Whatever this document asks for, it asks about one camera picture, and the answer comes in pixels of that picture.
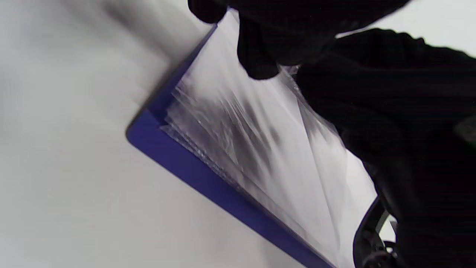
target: gloved hand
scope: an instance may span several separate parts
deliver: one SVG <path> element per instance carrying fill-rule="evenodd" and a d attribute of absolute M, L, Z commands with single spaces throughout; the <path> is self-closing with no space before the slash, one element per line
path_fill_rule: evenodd
<path fill-rule="evenodd" d="M 379 196 L 406 232 L 397 235 L 399 256 L 415 267 L 449 259 L 447 248 L 474 256 L 476 59 L 373 29 L 336 40 L 296 81 L 346 147 L 377 168 Z"/>
<path fill-rule="evenodd" d="M 254 79 L 269 79 L 279 65 L 316 62 L 338 33 L 363 28 L 409 0 L 188 0 L 203 22 L 239 12 L 238 59 Z"/>

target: white table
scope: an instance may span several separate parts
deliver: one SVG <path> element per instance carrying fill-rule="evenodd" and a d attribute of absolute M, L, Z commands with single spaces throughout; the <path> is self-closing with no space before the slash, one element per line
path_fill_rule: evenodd
<path fill-rule="evenodd" d="M 147 46 L 97 13 L 98 1 L 0 1 L 0 267 L 301 267 L 125 138 L 207 26 L 186 1 L 156 0 Z M 474 8 L 409 9 L 428 6 L 430 20 L 407 12 L 383 25 L 476 52 L 474 36 L 455 34 Z M 443 15 L 465 10 L 441 31 Z M 365 211 L 372 187 L 359 180 L 349 178 L 348 202 Z"/>

